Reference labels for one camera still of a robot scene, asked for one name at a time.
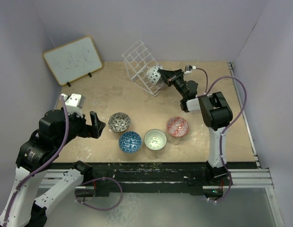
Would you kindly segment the light blue patterned bowl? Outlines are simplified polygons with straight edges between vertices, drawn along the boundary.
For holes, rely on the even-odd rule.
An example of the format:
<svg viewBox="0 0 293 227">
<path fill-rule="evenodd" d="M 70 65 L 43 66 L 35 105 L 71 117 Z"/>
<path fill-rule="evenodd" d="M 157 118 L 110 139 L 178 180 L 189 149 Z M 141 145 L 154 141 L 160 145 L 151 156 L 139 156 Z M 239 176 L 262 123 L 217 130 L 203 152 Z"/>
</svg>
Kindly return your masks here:
<svg viewBox="0 0 293 227">
<path fill-rule="evenodd" d="M 162 70 L 162 69 L 163 67 L 161 65 L 155 65 L 147 71 L 147 78 L 151 82 L 152 85 L 155 85 L 159 81 L 161 75 L 158 72 L 158 70 Z"/>
</svg>

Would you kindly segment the red patterned bowl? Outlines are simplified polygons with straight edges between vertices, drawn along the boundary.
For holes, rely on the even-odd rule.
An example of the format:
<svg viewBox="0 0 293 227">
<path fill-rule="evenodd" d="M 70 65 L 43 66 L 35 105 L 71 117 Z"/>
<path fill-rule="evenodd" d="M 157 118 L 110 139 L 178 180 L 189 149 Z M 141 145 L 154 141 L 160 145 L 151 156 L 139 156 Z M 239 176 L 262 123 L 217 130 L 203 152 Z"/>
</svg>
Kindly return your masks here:
<svg viewBox="0 0 293 227">
<path fill-rule="evenodd" d="M 175 116 L 167 121 L 166 129 L 173 137 L 183 137 L 189 131 L 189 124 L 184 118 Z"/>
</svg>

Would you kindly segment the green and white bowl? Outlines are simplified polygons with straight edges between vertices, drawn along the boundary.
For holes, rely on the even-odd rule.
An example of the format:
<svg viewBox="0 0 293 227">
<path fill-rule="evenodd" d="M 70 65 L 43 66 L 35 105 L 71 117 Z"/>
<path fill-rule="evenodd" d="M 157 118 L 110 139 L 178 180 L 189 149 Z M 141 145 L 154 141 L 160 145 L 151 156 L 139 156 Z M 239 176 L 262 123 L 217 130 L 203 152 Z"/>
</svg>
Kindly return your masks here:
<svg viewBox="0 0 293 227">
<path fill-rule="evenodd" d="M 144 143 L 150 150 L 161 150 L 167 144 L 167 136 L 162 130 L 151 129 L 145 134 Z"/>
</svg>

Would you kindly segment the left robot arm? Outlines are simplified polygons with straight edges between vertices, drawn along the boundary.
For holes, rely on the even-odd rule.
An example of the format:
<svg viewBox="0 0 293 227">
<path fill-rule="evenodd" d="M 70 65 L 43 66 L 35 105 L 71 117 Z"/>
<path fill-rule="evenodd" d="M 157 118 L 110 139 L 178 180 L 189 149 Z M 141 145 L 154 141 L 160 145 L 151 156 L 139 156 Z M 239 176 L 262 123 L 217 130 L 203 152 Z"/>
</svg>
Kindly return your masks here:
<svg viewBox="0 0 293 227">
<path fill-rule="evenodd" d="M 84 116 L 64 110 L 48 111 L 29 140 L 19 150 L 16 175 L 9 201 L 0 215 L 0 227 L 43 227 L 52 209 L 78 185 L 91 183 L 92 167 L 82 161 L 72 164 L 51 189 L 36 197 L 39 185 L 62 148 L 76 137 L 97 139 L 106 124 L 90 112 L 92 125 Z"/>
</svg>

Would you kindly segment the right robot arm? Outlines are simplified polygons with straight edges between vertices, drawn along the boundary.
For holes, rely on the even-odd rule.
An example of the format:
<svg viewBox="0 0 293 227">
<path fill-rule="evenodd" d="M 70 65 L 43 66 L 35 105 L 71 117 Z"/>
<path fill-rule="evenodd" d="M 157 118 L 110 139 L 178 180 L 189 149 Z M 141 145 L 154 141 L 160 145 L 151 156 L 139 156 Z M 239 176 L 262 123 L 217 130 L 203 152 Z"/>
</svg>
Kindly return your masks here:
<svg viewBox="0 0 293 227">
<path fill-rule="evenodd" d="M 222 92 L 197 95 L 198 83 L 184 80 L 183 70 L 158 70 L 159 75 L 167 86 L 174 86 L 181 94 L 181 109 L 184 112 L 200 110 L 204 124 L 208 127 L 210 136 L 210 152 L 206 162 L 205 178 L 210 185 L 218 184 L 227 175 L 225 130 L 233 119 L 233 113 Z"/>
</svg>

